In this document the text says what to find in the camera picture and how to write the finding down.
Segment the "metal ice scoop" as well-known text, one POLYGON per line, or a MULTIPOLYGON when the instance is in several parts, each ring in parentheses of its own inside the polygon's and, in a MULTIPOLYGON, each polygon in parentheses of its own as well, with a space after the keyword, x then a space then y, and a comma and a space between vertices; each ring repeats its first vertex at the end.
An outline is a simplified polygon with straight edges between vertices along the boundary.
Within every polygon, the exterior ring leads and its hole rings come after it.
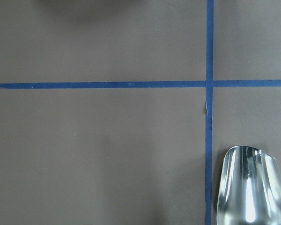
POLYGON ((227 151, 216 223, 281 225, 281 176, 273 156, 250 146, 235 146, 227 151))

